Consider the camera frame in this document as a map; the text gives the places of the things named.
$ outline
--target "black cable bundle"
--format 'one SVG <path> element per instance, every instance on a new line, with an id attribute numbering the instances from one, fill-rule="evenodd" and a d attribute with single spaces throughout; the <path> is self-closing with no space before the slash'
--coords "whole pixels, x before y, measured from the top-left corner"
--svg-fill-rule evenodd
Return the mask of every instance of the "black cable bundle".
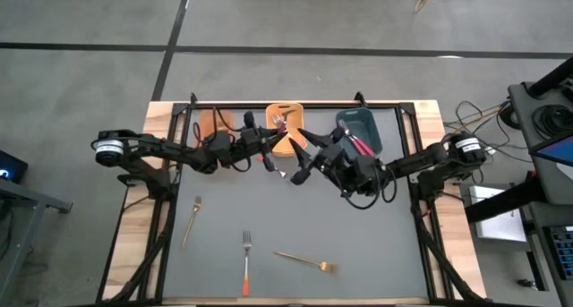
<path id="1" fill-rule="evenodd" d="M 573 113 L 565 106 L 538 107 L 531 114 L 531 119 L 535 130 L 545 140 L 573 130 Z"/>

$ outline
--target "wooden table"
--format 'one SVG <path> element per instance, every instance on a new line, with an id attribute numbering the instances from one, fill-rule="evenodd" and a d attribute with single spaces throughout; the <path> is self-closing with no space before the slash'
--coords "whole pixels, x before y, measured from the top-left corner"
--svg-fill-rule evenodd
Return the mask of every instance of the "wooden table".
<path id="1" fill-rule="evenodd" d="M 264 101 L 265 103 L 283 102 L 283 101 Z M 337 103 L 348 101 L 316 101 L 316 102 L 329 102 Z M 410 102 L 415 104 L 415 112 L 417 116 L 418 129 L 422 138 L 424 147 L 440 141 L 444 135 L 444 128 L 440 115 L 440 109 L 436 100 L 370 100 L 369 103 L 400 103 Z M 145 118 L 143 132 L 152 133 L 161 138 L 167 137 L 167 130 L 169 121 L 171 119 L 171 112 L 174 103 L 184 102 L 151 102 L 148 108 L 148 113 Z M 224 103 L 246 103 L 245 101 L 225 101 Z M 414 135 L 412 134 L 412 125 L 409 119 L 405 116 L 406 135 L 408 137 L 408 145 L 412 152 L 415 151 L 415 144 L 413 142 Z M 178 130 L 175 134 L 175 141 L 178 141 L 181 134 L 183 125 L 177 125 Z M 155 167 L 160 167 L 162 160 L 159 158 L 146 158 L 146 160 Z M 447 185 L 445 192 L 450 192 L 459 195 L 459 189 L 455 185 Z M 145 186 L 136 186 L 128 190 L 125 199 L 125 206 L 139 200 L 147 195 Z M 102 298 L 107 299 L 117 294 L 124 286 L 125 282 L 130 278 L 133 272 L 141 263 L 145 254 L 146 244 L 148 241 L 151 215 L 153 211 L 153 200 L 144 200 L 143 202 L 135 205 L 122 216 L 117 232 L 117 238 L 114 245 L 113 256 L 109 265 L 107 279 Z M 436 201 L 437 216 L 440 221 L 440 230 L 446 256 L 452 263 L 454 268 L 458 271 L 459 275 L 470 285 L 470 287 L 482 297 L 486 296 L 483 286 L 482 275 L 479 269 L 477 258 L 475 256 L 474 244 L 470 234 L 469 226 L 466 220 L 464 205 L 461 201 L 447 196 L 443 196 Z M 160 225 L 163 226 L 166 214 L 160 219 Z M 431 226 L 425 220 L 426 225 L 430 229 Z M 150 281 L 148 287 L 148 297 L 151 298 L 154 294 L 158 278 L 158 264 L 159 258 L 151 268 Z M 431 256 L 432 274 L 434 283 L 436 285 L 436 293 L 439 297 L 444 297 L 444 288 L 442 286 L 440 269 L 437 262 Z M 455 291 L 455 296 L 459 299 L 458 292 Z M 177 299 L 177 300 L 164 300 L 164 303 L 172 304 L 286 304 L 286 303 L 304 303 L 304 304 L 384 304 L 384 303 L 427 303 L 425 300 L 419 298 L 400 298 L 400 299 L 377 299 L 377 300 L 284 300 L 284 299 L 266 299 L 266 298 L 235 298 L 235 299 Z"/>

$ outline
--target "orange-handled fork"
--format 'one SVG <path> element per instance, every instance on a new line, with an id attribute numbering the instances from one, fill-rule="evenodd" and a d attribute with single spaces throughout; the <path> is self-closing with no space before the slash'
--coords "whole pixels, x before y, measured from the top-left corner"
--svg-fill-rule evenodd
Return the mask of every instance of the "orange-handled fork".
<path id="1" fill-rule="evenodd" d="M 376 157 L 376 154 L 374 154 L 372 149 L 370 149 L 370 147 L 368 147 L 364 141 L 350 133 L 350 129 L 348 129 L 348 126 L 344 120 L 338 120 L 338 126 L 344 129 L 344 134 L 347 136 L 350 142 L 352 142 L 352 145 L 356 148 L 356 150 L 358 150 L 360 155 Z"/>
<path id="2" fill-rule="evenodd" d="M 249 250 L 252 248 L 251 231 L 243 231 L 243 248 L 244 248 L 244 278 L 243 278 L 243 296 L 249 295 Z"/>

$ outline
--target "gold fork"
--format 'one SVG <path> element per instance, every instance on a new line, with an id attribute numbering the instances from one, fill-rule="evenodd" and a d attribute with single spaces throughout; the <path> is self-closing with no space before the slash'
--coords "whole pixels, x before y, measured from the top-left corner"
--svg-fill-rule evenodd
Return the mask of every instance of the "gold fork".
<path id="1" fill-rule="evenodd" d="M 185 247 L 185 243 L 187 242 L 187 237 L 189 237 L 189 232 L 191 232 L 191 226 L 193 225 L 193 220 L 195 219 L 195 214 L 199 212 L 201 209 L 201 196 L 195 197 L 195 202 L 193 203 L 193 213 L 191 214 L 191 220 L 189 220 L 189 226 L 187 227 L 187 231 L 185 232 L 185 236 L 183 238 L 183 242 L 181 243 L 181 249 Z"/>
<path id="2" fill-rule="evenodd" d="M 329 272 L 329 273 L 336 273 L 338 271 L 338 265 L 332 264 L 332 263 L 328 263 L 328 262 L 314 262 L 312 260 L 307 260 L 304 258 L 299 258 L 296 257 L 292 254 L 288 254 L 288 253 L 284 253 L 284 252 L 275 252 L 275 254 L 283 256 L 283 257 L 287 257 L 293 260 L 298 260 L 298 261 L 302 261 L 302 262 L 306 262 L 306 263 L 310 263 L 312 265 L 318 266 L 322 271 L 324 272 Z"/>

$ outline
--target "concrete floor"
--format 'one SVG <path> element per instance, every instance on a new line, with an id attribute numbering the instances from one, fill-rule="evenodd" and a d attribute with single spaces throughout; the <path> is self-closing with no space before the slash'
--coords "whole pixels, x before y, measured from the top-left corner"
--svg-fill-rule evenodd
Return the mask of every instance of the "concrete floor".
<path id="1" fill-rule="evenodd" d="M 166 45 L 181 0 L 0 0 L 0 41 Z M 573 52 L 573 0 L 190 0 L 179 45 Z M 73 200 L 47 216 L 30 257 L 47 272 L 19 279 L 15 297 L 43 306 L 92 303 L 124 187 L 93 160 L 99 130 L 142 127 L 163 53 L 0 50 L 0 138 L 25 159 L 31 189 Z M 500 103 L 560 60 L 177 53 L 162 100 L 438 99 L 445 121 L 462 100 Z M 463 109 L 462 114 L 473 112 Z M 509 133 L 523 145 L 519 132 Z M 481 137 L 503 141 L 497 126 Z M 508 149 L 526 158 L 524 151 Z M 532 166 L 498 154 L 485 181 L 520 182 Z M 513 282 L 526 255 L 478 249 L 489 296 L 556 305 Z"/>

